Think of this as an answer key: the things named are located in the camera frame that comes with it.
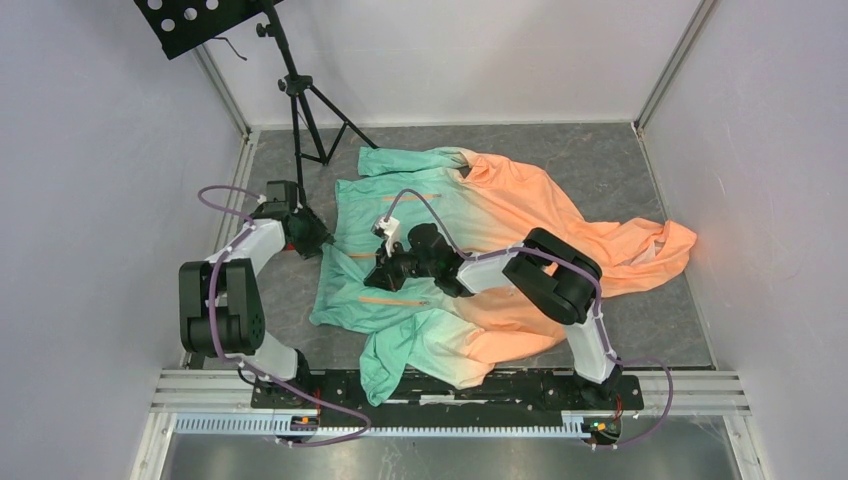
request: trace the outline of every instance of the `metal base plate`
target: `metal base plate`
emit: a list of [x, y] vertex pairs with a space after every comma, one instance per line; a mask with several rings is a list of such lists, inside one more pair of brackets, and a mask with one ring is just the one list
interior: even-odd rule
[[[496, 370], [482, 385], [456, 390], [419, 372], [406, 372], [395, 393], [379, 407], [368, 403], [358, 370], [315, 372], [320, 398], [368, 415], [379, 428], [470, 428], [562, 426], [563, 411], [613, 411], [615, 400], [590, 404], [580, 395], [573, 375], [549, 369]], [[616, 387], [624, 410], [642, 410], [635, 376], [623, 376]], [[251, 407], [282, 408], [289, 395], [278, 389], [254, 389]], [[359, 420], [322, 409], [322, 427], [354, 427]]]

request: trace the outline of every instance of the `aluminum frame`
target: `aluminum frame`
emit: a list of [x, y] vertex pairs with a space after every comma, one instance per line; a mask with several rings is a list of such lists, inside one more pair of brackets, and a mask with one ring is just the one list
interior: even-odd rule
[[[630, 370], [636, 375], [642, 388], [645, 408], [639, 412], [628, 411], [629, 415], [657, 416], [668, 399], [668, 385], [661, 371]], [[751, 409], [745, 397], [739, 376], [731, 371], [674, 371], [674, 402], [669, 415], [674, 416], [720, 416], [727, 427], [733, 454], [743, 480], [765, 480], [761, 456], [756, 448], [756, 432], [751, 424]], [[174, 433], [206, 433], [215, 429], [195, 428], [188, 431], [185, 420], [214, 421], [263, 421], [286, 420], [293, 416], [315, 416], [314, 409], [254, 409], [250, 407], [253, 388], [242, 382], [233, 370], [163, 370], [150, 407], [142, 444], [130, 478], [132, 480], [156, 480], [163, 473], [165, 458]], [[584, 416], [608, 416], [613, 412], [563, 411], [563, 422], [567, 425]], [[228, 433], [238, 425], [229, 427]], [[268, 435], [267, 429], [242, 428], [240, 434]], [[372, 436], [521, 436], [521, 437], [574, 437], [565, 427], [561, 431], [536, 429], [480, 429], [478, 432], [433, 431], [433, 429], [381, 429]], [[226, 428], [218, 431], [225, 433]], [[322, 431], [325, 434], [344, 434], [347, 430]]]
[[701, 0], [701, 3], [699, 3], [698, 7], [695, 9], [695, 13], [689, 20], [686, 30], [683, 31], [683, 35], [680, 37], [680, 40], [677, 42], [677, 46], [671, 54], [671, 58], [669, 58], [668, 63], [660, 74], [660, 78], [657, 79], [657, 83], [654, 85], [653, 90], [651, 90], [651, 94], [648, 95], [645, 105], [642, 107], [642, 110], [633, 122], [633, 128], [636, 130], [636, 135], [639, 136], [639, 138], [642, 137], [642, 131], [648, 125], [648, 122], [650, 122], [657, 106], [665, 96], [669, 85], [671, 85], [674, 77], [677, 76], [680, 66], [683, 64], [683, 61], [686, 60], [692, 45], [698, 39], [704, 25], [712, 16], [712, 13], [715, 11], [715, 7], [719, 4], [719, 2], [720, 0]]
[[209, 79], [209, 82], [212, 83], [212, 86], [218, 93], [221, 103], [223, 103], [224, 108], [227, 110], [227, 116], [229, 116], [230, 120], [233, 122], [233, 126], [243, 138], [247, 138], [251, 133], [250, 124], [247, 122], [247, 119], [244, 117], [244, 114], [239, 108], [238, 103], [233, 96], [233, 92], [230, 91], [230, 88], [227, 86], [227, 82], [224, 80], [224, 76], [218, 68], [218, 63], [215, 62], [215, 58], [212, 57], [212, 53], [209, 52], [209, 48], [206, 44], [202, 44], [192, 50], [192, 53], [194, 54], [194, 58], [197, 60], [197, 63], [200, 64], [200, 68], [203, 70], [203, 73], [206, 74], [206, 78]]

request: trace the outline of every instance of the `purple cable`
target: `purple cable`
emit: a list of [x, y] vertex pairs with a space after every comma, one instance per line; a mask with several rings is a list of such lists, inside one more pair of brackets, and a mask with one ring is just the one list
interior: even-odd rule
[[243, 212], [240, 212], [238, 210], [233, 210], [232, 208], [222, 207], [221, 205], [214, 204], [214, 203], [210, 202], [209, 200], [206, 200], [205, 198], [203, 198], [204, 193], [212, 191], [212, 190], [230, 190], [230, 191], [233, 191], [233, 192], [240, 192], [240, 193], [247, 195], [248, 197], [253, 197], [256, 200], [259, 200], [259, 198], [261, 198], [261, 196], [258, 193], [254, 193], [254, 192], [251, 192], [250, 190], [245, 190], [245, 189], [239, 188], [239, 187], [232, 187], [232, 186], [229, 186], [229, 185], [209, 185], [208, 187], [201, 188], [200, 191], [197, 192], [198, 200], [200, 200], [200, 202], [203, 203], [204, 205], [206, 205], [207, 207], [221, 211], [221, 212], [224, 212], [224, 213], [229, 213], [230, 215], [235, 215], [235, 216], [241, 218], [242, 220], [246, 221], [247, 223], [253, 225], [253, 219], [250, 218], [250, 215], [243, 213]]
[[[210, 208], [213, 208], [215, 210], [220, 210], [220, 211], [223, 211], [223, 212], [226, 212], [226, 213], [232, 213], [234, 215], [238, 215], [241, 218], [246, 217], [245, 220], [249, 222], [251, 227], [253, 227], [253, 219], [250, 218], [248, 215], [243, 214], [243, 213], [241, 213], [237, 210], [232, 210], [232, 209], [229, 209], [229, 208], [226, 208], [226, 207], [222, 207], [220, 205], [216, 205], [212, 202], [209, 202], [205, 198], [203, 198], [203, 194], [205, 192], [208, 192], [210, 190], [219, 190], [219, 189], [242, 192], [246, 195], [252, 196], [253, 198], [257, 198], [257, 199], [259, 198], [259, 195], [255, 194], [253, 192], [249, 192], [247, 190], [238, 188], [238, 187], [230, 187], [230, 186], [227, 186], [227, 185], [212, 185], [212, 186], [209, 186], [209, 187], [206, 187], [206, 188], [200, 190], [200, 192], [197, 193], [197, 197], [200, 199], [201, 202], [203, 202], [204, 205], [206, 205]], [[218, 298], [217, 291], [216, 291], [216, 285], [218, 283], [218, 275], [221, 272], [221, 266], [224, 264], [227, 257], [230, 256], [230, 251], [235, 249], [241, 242], [243, 242], [248, 236], [250, 236], [250, 234], [252, 232], [253, 232], [252, 228], [244, 229], [238, 236], [236, 236], [236, 238], [232, 242], [230, 242], [230, 244], [228, 245], [228, 248], [225, 249], [224, 251], [222, 251], [221, 255], [219, 255], [218, 259], [215, 261], [215, 265], [212, 267], [212, 274], [209, 278], [209, 297], [207, 299], [208, 300], [207, 306], [208, 306], [208, 310], [209, 310], [209, 329], [210, 329], [210, 332], [212, 333], [212, 344], [215, 347], [215, 353], [218, 355], [218, 358], [220, 358], [221, 360], [228, 362], [228, 363], [236, 363], [236, 361], [231, 359], [231, 358], [228, 358], [226, 356], [226, 354], [224, 353], [224, 348], [221, 346], [221, 336], [218, 333], [217, 312], [215, 311], [216, 310], [215, 300]], [[304, 447], [305, 448], [305, 447], [323, 447], [323, 446], [327, 446], [327, 445], [333, 445], [333, 444], [336, 444], [336, 443], [341, 443], [341, 442], [345, 442], [345, 441], [348, 441], [348, 440], [353, 440], [354, 438], [361, 436], [362, 434], [364, 434], [365, 432], [367, 432], [368, 430], [371, 429], [371, 419], [368, 418], [368, 416], [363, 414], [363, 413], [360, 413], [360, 412], [357, 412], [355, 410], [351, 410], [349, 408], [342, 407], [341, 405], [336, 405], [336, 404], [321, 400], [319, 398], [313, 397], [312, 395], [298, 389], [297, 387], [289, 385], [286, 381], [284, 381], [280, 378], [277, 378], [275, 376], [272, 376], [272, 375], [268, 374], [267, 372], [263, 372], [262, 370], [255, 367], [254, 365], [251, 365], [250, 363], [244, 362], [243, 368], [252, 372], [254, 375], [257, 376], [257, 378], [267, 378], [267, 379], [272, 380], [277, 385], [285, 388], [286, 390], [292, 392], [293, 394], [295, 394], [295, 395], [297, 395], [297, 396], [299, 396], [299, 397], [301, 397], [305, 400], [308, 400], [312, 403], [321, 405], [322, 407], [326, 407], [326, 408], [330, 408], [330, 409], [333, 409], [333, 410], [336, 410], [336, 411], [339, 411], [339, 412], [342, 412], [342, 413], [346, 413], [348, 415], [359, 418], [360, 420], [365, 422], [365, 426], [362, 427], [361, 429], [357, 430], [356, 432], [349, 433], [347, 435], [342, 435], [340, 437], [330, 438], [330, 439], [327, 439], [327, 440], [321, 440], [321, 441], [318, 441], [318, 442], [290, 443], [289, 446], [291, 446], [291, 447], [297, 447], [297, 448]]]
[[[398, 192], [397, 196], [395, 197], [395, 200], [392, 202], [391, 206], [389, 207], [388, 212], [386, 212], [385, 220], [388, 220], [389, 217], [391, 217], [392, 212], [394, 211], [395, 207], [397, 206], [398, 202], [400, 201], [400, 198], [405, 193], [411, 193], [411, 194], [415, 195], [416, 197], [418, 197], [419, 200], [421, 200], [422, 203], [424, 203], [424, 206], [427, 207], [427, 210], [430, 211], [430, 215], [433, 216], [433, 218], [436, 220], [436, 223], [438, 223], [439, 227], [442, 229], [442, 232], [445, 233], [445, 238], [447, 238], [448, 243], [451, 244], [451, 247], [453, 247], [453, 249], [457, 252], [457, 254], [460, 257], [462, 257], [463, 260], [467, 260], [467, 261], [470, 261], [470, 262], [477, 262], [477, 261], [480, 261], [480, 260], [485, 260], [487, 258], [497, 257], [497, 256], [500, 256], [500, 255], [506, 255], [506, 254], [509, 254], [509, 253], [512, 253], [512, 252], [524, 252], [524, 253], [529, 253], [530, 255], [535, 255], [539, 258], [543, 258], [543, 259], [545, 259], [549, 262], [554, 262], [557, 265], [564, 267], [564, 268], [567, 268], [567, 269], [571, 270], [572, 272], [574, 272], [574, 273], [580, 275], [581, 277], [585, 278], [586, 280], [588, 280], [589, 283], [592, 284], [592, 287], [595, 288], [595, 303], [592, 307], [592, 313], [594, 314], [595, 322], [598, 325], [598, 332], [599, 332], [599, 335], [601, 337], [601, 344], [603, 345], [604, 350], [606, 350], [607, 352], [612, 351], [612, 347], [610, 346], [609, 338], [607, 337], [607, 330], [606, 330], [606, 327], [604, 326], [604, 322], [603, 322], [603, 319], [601, 317], [601, 284], [589, 272], [583, 270], [582, 268], [580, 268], [576, 265], [568, 263], [565, 260], [563, 260], [563, 259], [561, 259], [557, 256], [545, 253], [545, 252], [538, 250], [538, 249], [535, 249], [535, 248], [507, 247], [507, 248], [504, 248], [504, 249], [501, 249], [501, 250], [495, 250], [493, 252], [488, 252], [488, 253], [484, 253], [484, 254], [477, 255], [477, 256], [466, 255], [465, 252], [463, 252], [462, 249], [459, 248], [459, 245], [457, 245], [457, 243], [453, 240], [453, 237], [451, 237], [450, 232], [445, 227], [444, 222], [442, 222], [442, 219], [439, 218], [439, 214], [436, 213], [436, 211], [430, 205], [430, 202], [428, 202], [427, 199], [424, 198], [423, 195], [421, 195], [420, 193], [416, 192], [415, 190], [413, 190], [411, 188], [404, 188], [403, 190]], [[641, 435], [637, 435], [637, 436], [635, 436], [635, 437], [633, 437], [629, 440], [625, 440], [625, 441], [618, 443], [616, 445], [598, 445], [598, 447], [600, 447], [604, 450], [615, 450], [617, 448], [621, 448], [621, 447], [624, 447], [624, 446], [627, 446], [627, 445], [632, 445], [632, 444], [637, 443], [641, 440], [644, 440], [649, 435], [651, 435], [652, 433], [657, 431], [657, 429], [659, 429], [662, 426], [663, 423], [665, 423], [666, 418], [668, 418], [668, 413], [669, 413], [669, 411], [671, 411], [671, 402], [672, 402], [672, 399], [674, 398], [674, 381], [671, 378], [671, 371], [669, 370], [668, 365], [666, 365], [662, 360], [659, 360], [657, 358], [642, 357], [642, 358], [636, 358], [636, 359], [633, 359], [633, 360], [622, 361], [622, 360], [619, 360], [618, 358], [616, 358], [614, 355], [612, 355], [610, 353], [607, 353], [607, 358], [610, 359], [613, 363], [620, 365], [622, 367], [628, 367], [628, 366], [631, 366], [631, 365], [636, 365], [636, 364], [645, 363], [645, 362], [654, 363], [656, 365], [659, 365], [660, 368], [662, 368], [663, 372], [665, 372], [666, 378], [668, 379], [668, 400], [665, 403], [665, 409], [663, 409], [663, 413], [660, 415], [659, 420], [657, 420], [657, 423], [655, 423], [653, 427], [651, 427], [650, 429], [648, 429], [648, 431], [646, 431], [645, 433], [642, 433]]]

